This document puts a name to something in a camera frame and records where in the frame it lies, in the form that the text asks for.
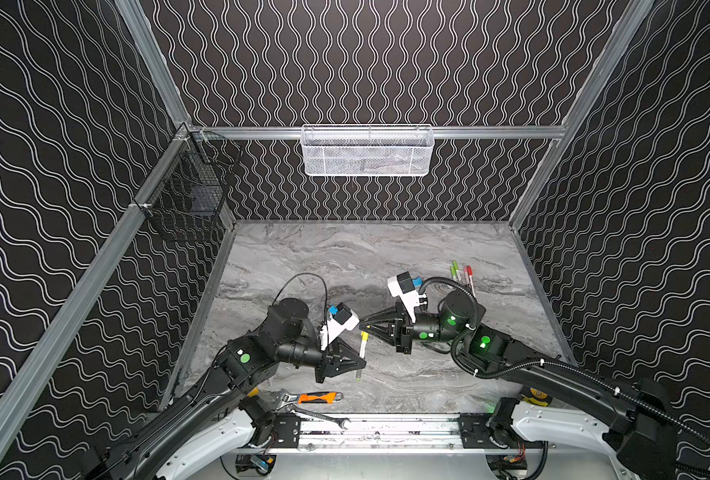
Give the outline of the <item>yellow white pen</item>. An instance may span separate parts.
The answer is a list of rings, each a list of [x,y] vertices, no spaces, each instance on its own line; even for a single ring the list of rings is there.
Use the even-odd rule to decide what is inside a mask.
[[[451,278],[455,282],[459,282],[460,277],[459,277],[458,263],[456,260],[453,260],[451,262],[450,273],[451,273]]]

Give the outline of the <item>green white pen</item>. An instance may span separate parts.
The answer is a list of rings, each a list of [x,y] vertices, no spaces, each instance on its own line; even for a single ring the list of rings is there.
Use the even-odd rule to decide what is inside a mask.
[[[359,347],[359,357],[360,357],[364,362],[365,362],[365,357],[366,357],[366,347],[367,347],[367,343],[368,343],[368,341],[367,341],[366,343],[363,343],[363,342],[361,341],[360,347]],[[356,379],[357,382],[360,382],[360,381],[361,381],[362,373],[363,373],[363,368],[364,368],[364,367],[361,366],[358,370],[356,370],[355,379]]]

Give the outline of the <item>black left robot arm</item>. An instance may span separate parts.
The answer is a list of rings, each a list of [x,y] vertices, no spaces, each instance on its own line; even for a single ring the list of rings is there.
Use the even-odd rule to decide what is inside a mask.
[[[230,340],[202,377],[141,430],[86,453],[81,478],[187,479],[232,449],[278,442],[271,432],[276,405],[250,394],[280,364],[311,367],[318,383],[366,365],[340,337],[359,325],[357,314],[341,303],[327,315],[306,334],[305,302],[286,298],[271,305],[257,328]]]

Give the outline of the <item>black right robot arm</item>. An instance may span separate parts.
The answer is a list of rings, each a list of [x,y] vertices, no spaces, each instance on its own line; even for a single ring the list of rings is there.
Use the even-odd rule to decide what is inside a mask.
[[[472,290],[449,278],[421,280],[404,272],[389,279],[388,288],[394,306],[362,318],[359,327],[397,352],[410,353],[415,341],[445,343],[464,373],[533,388],[599,420],[607,428],[602,445],[635,474],[710,479],[710,437],[675,416],[661,384],[615,382],[544,355],[485,325],[485,309]]]

